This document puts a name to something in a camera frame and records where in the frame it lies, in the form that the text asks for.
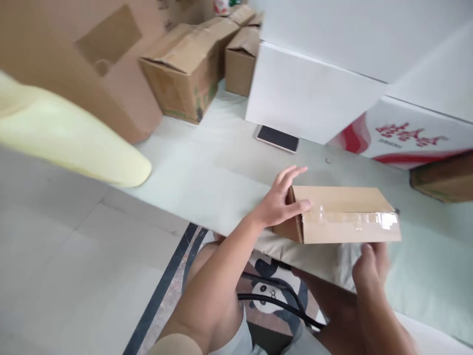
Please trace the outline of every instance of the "hand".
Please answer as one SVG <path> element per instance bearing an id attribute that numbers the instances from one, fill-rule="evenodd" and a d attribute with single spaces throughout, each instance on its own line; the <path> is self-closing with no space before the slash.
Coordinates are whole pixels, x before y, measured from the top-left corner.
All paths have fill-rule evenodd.
<path id="1" fill-rule="evenodd" d="M 390 267 L 386 243 L 364 243 L 361 256 L 353 267 L 357 291 L 384 289 Z"/>
<path id="2" fill-rule="evenodd" d="M 294 165 L 284 169 L 276 176 L 271 190 L 251 213 L 264 228 L 280 224 L 312 207 L 312 202 L 309 200 L 286 205 L 287 191 L 292 185 L 292 180 L 306 171 L 307 167 L 298 168 Z"/>

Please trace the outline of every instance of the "tiled floor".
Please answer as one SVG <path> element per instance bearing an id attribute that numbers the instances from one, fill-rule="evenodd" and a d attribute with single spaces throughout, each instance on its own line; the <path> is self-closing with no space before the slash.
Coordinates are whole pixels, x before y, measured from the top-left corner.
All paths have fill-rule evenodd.
<path id="1" fill-rule="evenodd" d="M 0 354 L 121 354 L 188 222 L 0 148 Z"/>

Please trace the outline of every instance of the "red swoosh design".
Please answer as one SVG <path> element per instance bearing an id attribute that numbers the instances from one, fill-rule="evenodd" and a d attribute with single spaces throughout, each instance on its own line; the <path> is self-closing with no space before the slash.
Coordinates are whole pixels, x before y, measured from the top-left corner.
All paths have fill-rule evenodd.
<path id="1" fill-rule="evenodd" d="M 406 152 L 406 153 L 394 153 L 394 154 L 385 154 L 379 155 L 372 159 L 384 163 L 397 166 L 402 169 L 411 169 L 419 165 L 424 165 L 427 163 L 433 163 L 440 161 L 451 156 L 463 153 L 469 149 L 459 149 L 451 151 L 441 151 L 441 152 Z"/>
<path id="2" fill-rule="evenodd" d="M 363 153 L 370 143 L 371 136 L 366 127 L 366 112 L 329 142 L 355 154 Z"/>

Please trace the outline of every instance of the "black cable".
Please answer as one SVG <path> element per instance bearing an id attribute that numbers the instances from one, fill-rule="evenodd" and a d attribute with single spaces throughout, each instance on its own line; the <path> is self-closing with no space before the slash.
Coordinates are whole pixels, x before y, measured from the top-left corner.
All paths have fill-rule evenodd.
<path id="1" fill-rule="evenodd" d="M 259 276 L 259 275 L 250 274 L 250 273 L 245 272 L 245 271 L 242 272 L 241 276 L 246 278 L 246 279 L 258 280 L 258 281 L 261 281 L 263 283 L 276 286 L 277 288 L 283 288 L 283 289 L 287 290 L 292 295 L 292 297 L 295 299 L 295 301 L 297 303 L 297 306 L 299 307 L 299 311 L 305 313 L 304 306 L 302 305 L 301 300 L 297 296 L 296 292 L 292 289 L 292 287 L 288 287 L 288 286 L 286 286 L 285 284 L 283 284 L 282 282 L 280 282 L 278 280 L 266 278 L 266 277 Z M 305 323 L 306 326 L 309 326 L 309 324 L 305 320 L 304 320 L 304 323 Z"/>
<path id="2" fill-rule="evenodd" d="M 285 310 L 291 312 L 292 314 L 298 316 L 300 319 L 302 319 L 305 323 L 309 323 L 310 325 L 313 325 L 317 329 L 321 330 L 325 325 L 313 320 L 311 317 L 309 317 L 307 314 L 304 312 L 299 311 L 297 308 L 294 308 L 282 301 L 279 301 L 278 299 L 271 298 L 268 296 L 264 295 L 258 295 L 254 293 L 239 293 L 238 294 L 238 300 L 243 301 L 243 300 L 253 300 L 253 301 L 266 301 L 272 304 L 275 304 L 281 308 L 284 308 Z"/>

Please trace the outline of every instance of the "panda design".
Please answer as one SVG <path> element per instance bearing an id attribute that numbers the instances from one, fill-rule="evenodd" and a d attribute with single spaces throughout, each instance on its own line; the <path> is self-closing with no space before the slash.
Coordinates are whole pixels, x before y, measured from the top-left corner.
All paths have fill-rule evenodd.
<path id="1" fill-rule="evenodd" d="M 256 269 L 258 274 L 265 278 L 276 279 L 282 282 L 287 287 L 292 288 L 296 295 L 299 297 L 304 310 L 307 308 L 307 285 L 301 281 L 301 279 L 295 277 L 290 268 L 280 261 L 271 259 L 270 257 L 262 254 L 252 254 L 249 262 Z M 259 281 L 252 281 L 253 286 L 252 293 L 260 294 L 267 297 L 278 299 L 294 308 L 299 309 L 294 297 L 285 289 L 280 289 L 276 286 L 268 285 Z M 301 323 L 298 316 L 291 312 L 269 302 L 265 301 L 251 301 L 251 308 L 256 308 L 260 312 L 271 314 L 274 313 L 277 317 L 281 318 L 288 323 L 289 329 L 293 335 Z"/>

